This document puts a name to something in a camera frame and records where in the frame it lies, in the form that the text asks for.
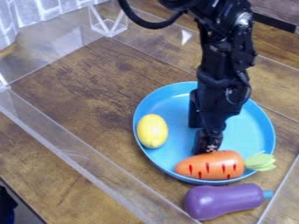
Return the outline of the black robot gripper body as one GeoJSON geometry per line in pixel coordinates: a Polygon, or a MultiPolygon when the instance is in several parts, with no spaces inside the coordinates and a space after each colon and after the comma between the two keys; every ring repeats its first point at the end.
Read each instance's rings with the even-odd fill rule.
{"type": "Polygon", "coordinates": [[[201,66],[197,68],[196,101],[201,127],[210,136],[221,135],[225,121],[236,116],[250,95],[248,73],[245,71],[217,72],[216,77],[201,66]]]}

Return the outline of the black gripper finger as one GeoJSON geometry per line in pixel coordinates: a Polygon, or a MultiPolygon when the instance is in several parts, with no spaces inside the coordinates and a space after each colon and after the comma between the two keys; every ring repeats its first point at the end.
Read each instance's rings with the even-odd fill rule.
{"type": "Polygon", "coordinates": [[[188,109],[188,126],[190,128],[201,127],[201,117],[197,107],[196,94],[197,90],[193,89],[189,93],[189,109],[188,109]]]}
{"type": "Polygon", "coordinates": [[[221,144],[221,140],[222,135],[210,136],[204,129],[198,129],[194,134],[190,154],[198,155],[217,151],[221,144]]]}

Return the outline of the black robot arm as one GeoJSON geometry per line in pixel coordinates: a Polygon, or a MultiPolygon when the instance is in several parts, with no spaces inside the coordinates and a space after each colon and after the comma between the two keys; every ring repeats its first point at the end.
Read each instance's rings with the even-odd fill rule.
{"type": "Polygon", "coordinates": [[[188,125],[197,130],[190,153],[210,153],[220,147],[226,119],[238,114],[250,95],[246,69],[257,56],[250,5],[248,0],[158,1],[166,9],[188,12],[200,30],[201,61],[188,125]]]}

